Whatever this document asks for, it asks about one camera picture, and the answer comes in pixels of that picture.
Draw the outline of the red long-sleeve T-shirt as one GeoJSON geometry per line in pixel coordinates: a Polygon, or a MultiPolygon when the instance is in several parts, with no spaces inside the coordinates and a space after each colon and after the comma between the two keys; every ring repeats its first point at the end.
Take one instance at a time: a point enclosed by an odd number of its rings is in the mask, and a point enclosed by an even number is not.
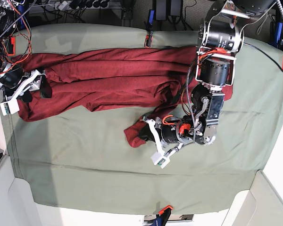
{"type": "Polygon", "coordinates": [[[170,112],[186,102],[182,88],[194,46],[180,48],[111,48],[80,54],[37,53],[22,64],[25,71],[43,68],[51,98],[33,93],[30,103],[19,102],[19,117],[43,120],[83,106],[91,112],[124,107],[151,107],[150,118],[172,127],[170,112]]]}

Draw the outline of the orange black clamp left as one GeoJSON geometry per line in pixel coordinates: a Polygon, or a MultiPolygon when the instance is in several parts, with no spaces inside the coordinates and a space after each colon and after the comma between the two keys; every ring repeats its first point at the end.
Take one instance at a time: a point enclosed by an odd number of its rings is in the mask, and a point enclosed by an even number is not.
{"type": "Polygon", "coordinates": [[[16,38],[10,37],[8,40],[8,46],[7,46],[7,53],[8,56],[14,56],[16,53],[16,38]]]}

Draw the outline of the green table cloth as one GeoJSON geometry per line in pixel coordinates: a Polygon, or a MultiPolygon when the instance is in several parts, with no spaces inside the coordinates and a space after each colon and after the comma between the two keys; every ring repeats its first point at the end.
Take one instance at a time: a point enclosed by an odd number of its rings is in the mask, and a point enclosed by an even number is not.
{"type": "MultiPolygon", "coordinates": [[[[80,54],[144,48],[142,29],[99,24],[33,28],[33,54],[80,54]]],[[[196,32],[157,32],[155,49],[194,46],[196,32]]],[[[246,38],[237,54],[232,87],[212,145],[188,145],[161,169],[153,142],[138,138],[151,107],[91,112],[78,106],[26,122],[2,116],[14,175],[30,185],[36,203],[99,212],[152,214],[166,205],[176,213],[230,207],[265,167],[283,125],[283,51],[246,38]]]]}

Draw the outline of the orange black clamp top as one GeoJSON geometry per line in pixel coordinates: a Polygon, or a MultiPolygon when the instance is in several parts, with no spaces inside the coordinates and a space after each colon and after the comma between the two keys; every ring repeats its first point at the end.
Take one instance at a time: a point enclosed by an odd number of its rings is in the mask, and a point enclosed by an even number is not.
{"type": "Polygon", "coordinates": [[[149,31],[148,34],[146,35],[146,39],[144,43],[145,48],[151,48],[152,39],[153,39],[153,31],[149,31]]]}

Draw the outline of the white power strip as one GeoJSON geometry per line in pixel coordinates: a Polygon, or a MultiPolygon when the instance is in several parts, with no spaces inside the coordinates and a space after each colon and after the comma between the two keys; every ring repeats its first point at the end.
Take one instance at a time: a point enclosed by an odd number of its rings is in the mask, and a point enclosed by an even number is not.
{"type": "Polygon", "coordinates": [[[49,0],[48,5],[53,7],[55,10],[67,11],[69,8],[70,2],[67,0],[64,0],[63,2],[51,3],[51,1],[49,0]]]}

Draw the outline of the orange black clamp bottom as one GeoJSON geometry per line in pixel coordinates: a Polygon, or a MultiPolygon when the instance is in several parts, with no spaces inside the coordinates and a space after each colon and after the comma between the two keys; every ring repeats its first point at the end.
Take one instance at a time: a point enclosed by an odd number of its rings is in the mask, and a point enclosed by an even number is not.
{"type": "Polygon", "coordinates": [[[153,220],[152,226],[165,226],[167,221],[169,220],[169,217],[171,216],[171,212],[173,210],[173,207],[171,205],[167,205],[163,209],[161,209],[158,214],[156,215],[156,218],[153,220]]]}

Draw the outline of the white bin left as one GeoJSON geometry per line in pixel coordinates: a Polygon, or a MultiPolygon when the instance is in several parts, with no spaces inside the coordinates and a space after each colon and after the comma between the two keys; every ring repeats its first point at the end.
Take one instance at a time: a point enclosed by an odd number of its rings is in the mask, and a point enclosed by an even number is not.
{"type": "Polygon", "coordinates": [[[41,226],[31,188],[15,177],[11,159],[0,160],[0,226],[41,226]]]}

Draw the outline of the white bin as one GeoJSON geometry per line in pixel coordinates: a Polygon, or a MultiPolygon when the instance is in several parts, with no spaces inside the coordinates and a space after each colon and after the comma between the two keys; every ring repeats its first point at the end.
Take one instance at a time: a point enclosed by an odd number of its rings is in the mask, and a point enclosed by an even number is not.
{"type": "Polygon", "coordinates": [[[41,226],[31,188],[15,177],[11,159],[0,160],[0,226],[41,226]]]}
{"type": "Polygon", "coordinates": [[[223,226],[283,226],[283,200],[263,171],[236,194],[223,226]]]}

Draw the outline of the white bin right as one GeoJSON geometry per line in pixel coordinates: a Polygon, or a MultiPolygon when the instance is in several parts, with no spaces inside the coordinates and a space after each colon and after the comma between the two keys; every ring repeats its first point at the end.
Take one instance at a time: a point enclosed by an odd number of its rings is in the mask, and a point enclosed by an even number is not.
{"type": "Polygon", "coordinates": [[[283,200],[263,171],[236,194],[223,226],[283,226],[283,200]]]}

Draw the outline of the metal table leg bracket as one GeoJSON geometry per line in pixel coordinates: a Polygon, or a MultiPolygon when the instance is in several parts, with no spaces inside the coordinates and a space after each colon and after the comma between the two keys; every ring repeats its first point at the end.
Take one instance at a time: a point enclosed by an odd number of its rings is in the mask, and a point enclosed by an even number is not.
{"type": "Polygon", "coordinates": [[[121,26],[133,27],[133,9],[118,8],[112,9],[112,12],[121,20],[121,26]]]}

